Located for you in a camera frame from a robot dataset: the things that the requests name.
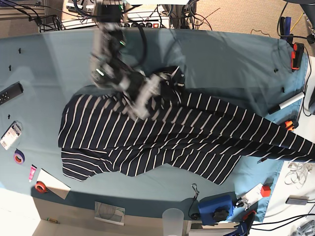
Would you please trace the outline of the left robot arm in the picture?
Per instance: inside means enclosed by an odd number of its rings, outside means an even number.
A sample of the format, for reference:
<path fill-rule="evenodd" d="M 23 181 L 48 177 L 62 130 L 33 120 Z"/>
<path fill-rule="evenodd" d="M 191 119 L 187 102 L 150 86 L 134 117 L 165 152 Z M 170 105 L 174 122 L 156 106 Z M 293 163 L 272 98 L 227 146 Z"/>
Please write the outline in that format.
<path fill-rule="evenodd" d="M 307 36 L 309 44 L 315 43 L 315 0 L 285 0 L 285 2 L 298 4 L 301 6 L 310 23 L 311 34 Z"/>

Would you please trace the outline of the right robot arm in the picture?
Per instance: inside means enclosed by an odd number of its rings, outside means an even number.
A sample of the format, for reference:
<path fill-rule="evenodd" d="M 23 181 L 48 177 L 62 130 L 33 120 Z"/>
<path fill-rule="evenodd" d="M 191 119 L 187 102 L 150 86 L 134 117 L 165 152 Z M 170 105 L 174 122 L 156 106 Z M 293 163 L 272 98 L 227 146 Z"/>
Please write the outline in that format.
<path fill-rule="evenodd" d="M 97 29 L 91 56 L 92 81 L 99 88 L 120 92 L 130 116 L 145 120 L 149 116 L 148 102 L 159 94 L 162 77 L 156 74 L 147 77 L 135 65 L 122 61 L 120 51 L 126 40 L 121 23 L 126 21 L 127 13 L 121 3 L 98 0 L 93 17 Z"/>

